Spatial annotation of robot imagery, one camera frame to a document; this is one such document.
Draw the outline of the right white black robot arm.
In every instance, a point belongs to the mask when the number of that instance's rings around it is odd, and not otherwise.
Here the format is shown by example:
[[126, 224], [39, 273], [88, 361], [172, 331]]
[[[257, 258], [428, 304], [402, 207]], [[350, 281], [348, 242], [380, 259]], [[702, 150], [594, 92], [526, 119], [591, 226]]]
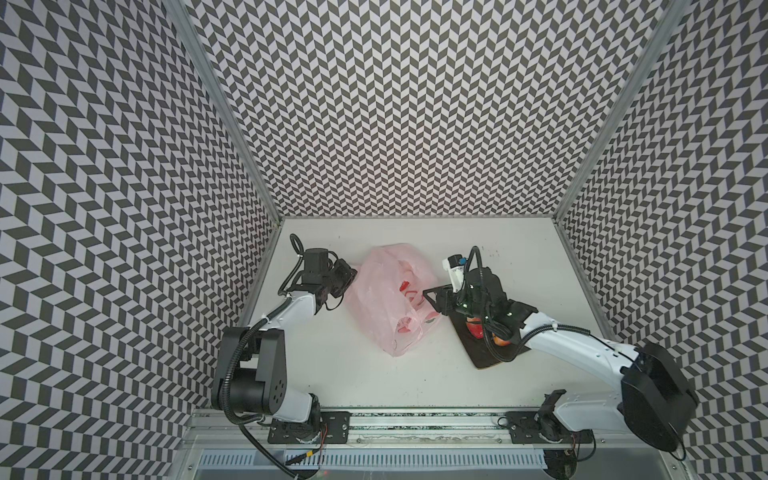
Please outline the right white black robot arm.
[[699, 399], [693, 384], [663, 346], [617, 343], [589, 329], [561, 323], [524, 302], [507, 297], [487, 267], [449, 270], [451, 282], [423, 292], [434, 310], [466, 326], [467, 348], [477, 346], [490, 364], [511, 363], [529, 351], [542, 352], [591, 374], [603, 388], [584, 394], [565, 389], [546, 396], [537, 413], [548, 441], [567, 430], [630, 432], [668, 453], [683, 435]]

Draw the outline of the pink plastic bag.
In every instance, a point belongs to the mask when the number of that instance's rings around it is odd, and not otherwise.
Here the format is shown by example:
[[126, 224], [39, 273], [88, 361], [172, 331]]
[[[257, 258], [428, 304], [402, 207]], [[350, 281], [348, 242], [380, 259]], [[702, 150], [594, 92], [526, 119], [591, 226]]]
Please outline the pink plastic bag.
[[[425, 289], [438, 285], [431, 264], [410, 244], [373, 248], [356, 268], [357, 276], [343, 304], [361, 332], [379, 349], [400, 357], [415, 347], [443, 319], [424, 299]], [[418, 317], [418, 334], [395, 332], [404, 316]]]

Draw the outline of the red yellow fake strawberry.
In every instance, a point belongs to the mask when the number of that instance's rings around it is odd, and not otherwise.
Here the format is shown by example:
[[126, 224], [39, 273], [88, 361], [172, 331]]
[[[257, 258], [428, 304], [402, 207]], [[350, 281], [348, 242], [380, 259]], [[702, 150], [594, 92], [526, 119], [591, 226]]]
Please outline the red yellow fake strawberry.
[[469, 333], [476, 339], [482, 340], [484, 337], [484, 329], [482, 321], [479, 318], [472, 318], [466, 321], [466, 327]]

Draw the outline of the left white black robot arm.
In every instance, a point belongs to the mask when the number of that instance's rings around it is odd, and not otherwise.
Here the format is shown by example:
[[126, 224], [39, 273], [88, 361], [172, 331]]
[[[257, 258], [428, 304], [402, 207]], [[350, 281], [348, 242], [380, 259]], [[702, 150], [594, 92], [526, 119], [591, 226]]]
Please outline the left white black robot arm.
[[216, 364], [212, 406], [237, 426], [269, 417], [310, 438], [322, 428], [319, 399], [289, 386], [286, 333], [330, 298], [341, 300], [357, 271], [326, 248], [297, 251], [278, 288], [280, 303], [249, 327], [227, 327]]

